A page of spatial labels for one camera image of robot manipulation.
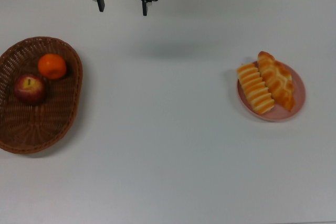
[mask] orange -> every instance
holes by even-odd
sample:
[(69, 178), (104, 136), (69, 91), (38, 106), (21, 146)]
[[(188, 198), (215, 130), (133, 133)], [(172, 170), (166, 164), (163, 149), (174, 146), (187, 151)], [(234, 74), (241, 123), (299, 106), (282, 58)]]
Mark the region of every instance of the orange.
[(63, 77), (67, 72), (67, 65), (60, 55), (46, 54), (38, 61), (40, 74), (48, 79), (55, 80)]

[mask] pastry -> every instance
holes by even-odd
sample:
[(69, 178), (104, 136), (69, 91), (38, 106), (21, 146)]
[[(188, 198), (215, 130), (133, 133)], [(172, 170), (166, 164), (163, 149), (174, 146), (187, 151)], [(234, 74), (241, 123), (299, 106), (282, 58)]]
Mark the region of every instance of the pastry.
[(295, 105), (294, 86), (291, 73), (284, 64), (269, 53), (261, 51), (258, 55), (258, 69), (275, 102), (291, 111)]
[(247, 102), (257, 114), (264, 114), (274, 107), (274, 99), (260, 77), (253, 63), (245, 64), (237, 69), (238, 80)]

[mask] wicker basket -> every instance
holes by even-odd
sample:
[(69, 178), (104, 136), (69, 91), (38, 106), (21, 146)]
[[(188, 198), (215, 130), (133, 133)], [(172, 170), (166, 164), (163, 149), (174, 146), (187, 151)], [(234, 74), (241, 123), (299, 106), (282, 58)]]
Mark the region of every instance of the wicker basket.
[[(16, 79), (39, 75), (37, 63), (47, 53), (61, 55), (67, 74), (60, 80), (44, 78), (46, 100), (28, 106), (14, 96)], [(18, 42), (0, 57), (0, 148), (20, 154), (39, 152), (59, 141), (75, 120), (82, 84), (82, 64), (76, 51), (60, 39), (34, 37)]]

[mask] bread roll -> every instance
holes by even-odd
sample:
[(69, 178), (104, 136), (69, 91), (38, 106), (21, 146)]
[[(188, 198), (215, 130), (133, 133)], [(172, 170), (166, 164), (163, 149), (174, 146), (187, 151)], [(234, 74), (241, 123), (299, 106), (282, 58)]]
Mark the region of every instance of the bread roll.
[(261, 51), (258, 55), (258, 69), (275, 102), (291, 111), (295, 105), (294, 86), (291, 73), (284, 64), (269, 53)]
[(264, 114), (274, 107), (274, 99), (262, 81), (258, 69), (253, 63), (245, 64), (237, 69), (238, 80), (247, 102), (257, 114)]

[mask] croissant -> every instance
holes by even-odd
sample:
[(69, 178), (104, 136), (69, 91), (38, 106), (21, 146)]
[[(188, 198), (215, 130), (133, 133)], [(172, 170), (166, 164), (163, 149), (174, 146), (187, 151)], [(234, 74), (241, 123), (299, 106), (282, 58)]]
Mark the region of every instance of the croissant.
[(269, 53), (261, 51), (258, 54), (258, 69), (275, 102), (291, 111), (295, 105), (294, 86), (291, 73), (284, 64)]
[(253, 111), (264, 114), (274, 107), (274, 99), (253, 63), (240, 66), (237, 69), (237, 75), (246, 100)]

